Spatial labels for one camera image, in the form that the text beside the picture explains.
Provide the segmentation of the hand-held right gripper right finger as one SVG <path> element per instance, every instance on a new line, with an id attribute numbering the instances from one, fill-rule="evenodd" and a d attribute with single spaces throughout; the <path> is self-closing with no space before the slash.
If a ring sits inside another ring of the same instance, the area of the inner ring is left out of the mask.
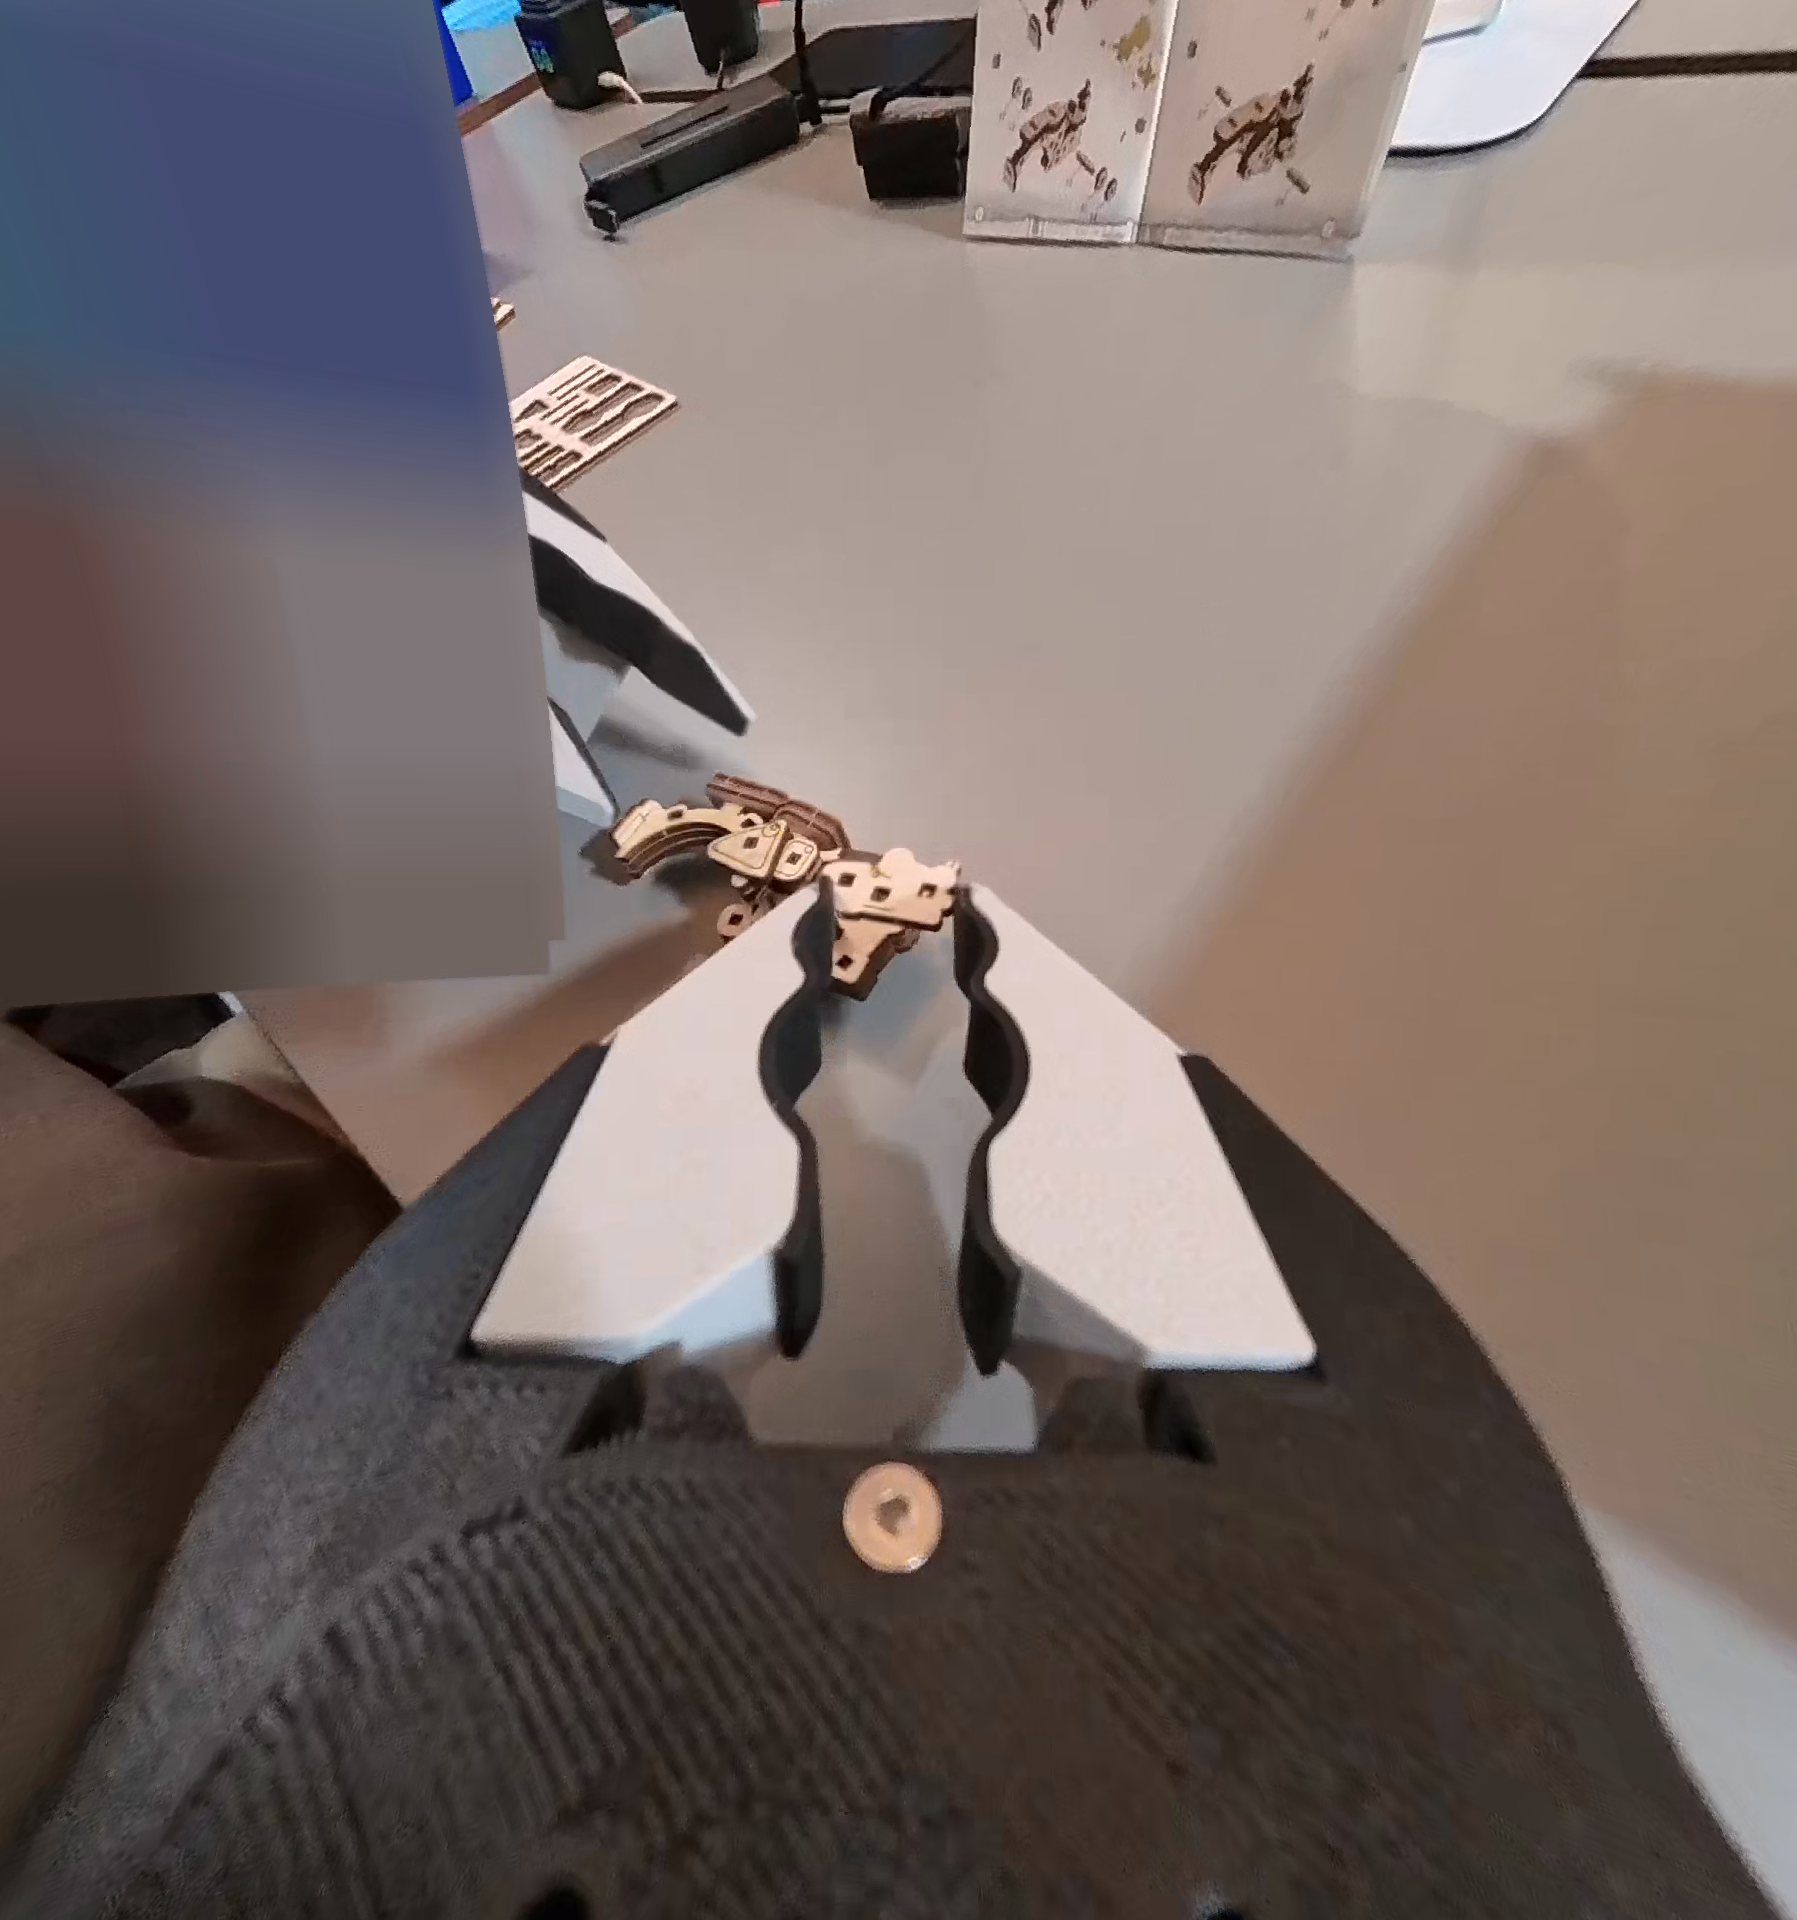
<path id="1" fill-rule="evenodd" d="M 1298 1373 L 1317 1342 L 1200 1093 L 1206 1059 L 989 887 L 956 909 L 966 1172 L 958 1310 L 992 1375 L 1023 1348 L 1133 1371 Z"/>

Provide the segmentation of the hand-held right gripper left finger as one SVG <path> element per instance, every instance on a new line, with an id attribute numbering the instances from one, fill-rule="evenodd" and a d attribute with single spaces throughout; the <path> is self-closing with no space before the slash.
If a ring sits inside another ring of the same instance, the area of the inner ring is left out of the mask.
<path id="1" fill-rule="evenodd" d="M 837 916 L 819 882 L 597 1047 L 471 1327 L 491 1358 L 799 1358 L 823 1296 L 816 1149 Z"/>

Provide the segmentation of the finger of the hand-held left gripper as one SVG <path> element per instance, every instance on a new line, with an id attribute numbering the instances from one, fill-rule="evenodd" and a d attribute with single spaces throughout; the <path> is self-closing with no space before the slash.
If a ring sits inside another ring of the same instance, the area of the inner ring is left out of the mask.
<path id="1" fill-rule="evenodd" d="M 631 668 L 561 622 L 542 623 L 542 661 L 556 805 L 583 825 L 612 825 L 621 805 L 590 751 L 590 733 Z"/>
<path id="2" fill-rule="evenodd" d="M 730 735 L 755 717 L 736 681 L 612 545 L 544 484 L 521 484 L 538 611 Z"/>

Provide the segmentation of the layered wooden puzzle model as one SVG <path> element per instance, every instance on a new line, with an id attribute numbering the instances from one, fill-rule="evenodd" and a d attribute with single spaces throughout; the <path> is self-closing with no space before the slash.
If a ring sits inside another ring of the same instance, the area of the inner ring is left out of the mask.
<path id="1" fill-rule="evenodd" d="M 638 803 L 614 820 L 612 848 L 630 878 L 645 878 L 663 863 L 685 854 L 709 859 L 732 889 L 717 921 L 722 943 L 740 940 L 799 889 L 816 882 L 827 883 L 827 857 L 861 852 L 832 812 L 732 774 L 714 775 L 699 803 Z M 925 933 L 929 931 L 871 923 L 840 924 L 834 915 L 834 993 L 868 998 L 889 960 L 914 947 Z"/>

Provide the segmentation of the small wooden puzzle piece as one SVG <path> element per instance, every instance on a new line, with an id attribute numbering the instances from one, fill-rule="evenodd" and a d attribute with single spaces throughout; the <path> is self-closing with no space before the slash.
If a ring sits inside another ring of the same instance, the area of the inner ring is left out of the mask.
<path id="1" fill-rule="evenodd" d="M 956 910 L 964 868 L 956 860 L 925 863 L 911 850 L 837 852 L 823 863 L 840 924 L 871 923 L 936 931 Z"/>

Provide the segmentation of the grey desk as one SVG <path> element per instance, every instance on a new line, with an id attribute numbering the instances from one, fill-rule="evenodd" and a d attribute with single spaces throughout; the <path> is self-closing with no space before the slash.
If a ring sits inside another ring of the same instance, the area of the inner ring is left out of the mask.
<path id="1" fill-rule="evenodd" d="M 1797 1907 L 1797 5 L 1642 5 L 1345 267 L 971 244 L 843 131 L 597 239 L 460 139 L 507 383 L 741 763 L 956 857 L 1465 1311 Z"/>

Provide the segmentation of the punched-out wooden puzzle sheet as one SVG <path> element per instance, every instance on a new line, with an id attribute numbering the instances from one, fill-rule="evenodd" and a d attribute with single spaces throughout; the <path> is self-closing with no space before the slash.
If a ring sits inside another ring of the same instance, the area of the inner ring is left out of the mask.
<path id="1" fill-rule="evenodd" d="M 675 409 L 670 392 L 582 356 L 509 401 L 518 472 L 558 493 Z"/>

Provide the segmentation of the black rectangular device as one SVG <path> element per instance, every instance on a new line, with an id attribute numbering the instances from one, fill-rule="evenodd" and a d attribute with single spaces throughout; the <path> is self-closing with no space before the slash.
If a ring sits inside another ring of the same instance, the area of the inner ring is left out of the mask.
<path id="1" fill-rule="evenodd" d="M 795 146 L 804 120 L 769 77 L 717 92 L 582 158 L 583 213 L 612 238 L 644 213 Z"/>

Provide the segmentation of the black power adapter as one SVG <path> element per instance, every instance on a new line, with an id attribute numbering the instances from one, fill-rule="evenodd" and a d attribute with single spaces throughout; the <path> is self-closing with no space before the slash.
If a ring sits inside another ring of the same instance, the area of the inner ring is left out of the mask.
<path id="1" fill-rule="evenodd" d="M 968 92 L 876 87 L 852 98 L 846 123 L 874 206 L 954 201 L 966 193 Z"/>

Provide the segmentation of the person's trousers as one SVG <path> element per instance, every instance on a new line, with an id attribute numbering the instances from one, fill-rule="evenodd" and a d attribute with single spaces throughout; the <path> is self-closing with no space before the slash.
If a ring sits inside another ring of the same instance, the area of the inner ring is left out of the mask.
<path id="1" fill-rule="evenodd" d="M 395 1215 L 254 1087 L 108 1087 L 0 1019 L 0 1868 L 240 1415 Z"/>

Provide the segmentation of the acrylic instruction sheet stand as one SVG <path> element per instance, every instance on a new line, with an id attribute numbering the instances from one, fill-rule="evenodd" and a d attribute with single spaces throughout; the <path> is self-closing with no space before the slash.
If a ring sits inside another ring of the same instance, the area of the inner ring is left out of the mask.
<path id="1" fill-rule="evenodd" d="M 1341 260 L 1428 2 L 984 2 L 964 234 Z"/>

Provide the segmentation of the white stand base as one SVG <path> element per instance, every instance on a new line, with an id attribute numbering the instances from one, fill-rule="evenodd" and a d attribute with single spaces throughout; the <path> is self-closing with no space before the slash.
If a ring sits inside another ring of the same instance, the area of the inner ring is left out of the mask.
<path id="1" fill-rule="evenodd" d="M 1436 5 L 1390 153 L 1460 153 L 1531 131 L 1634 6 Z"/>

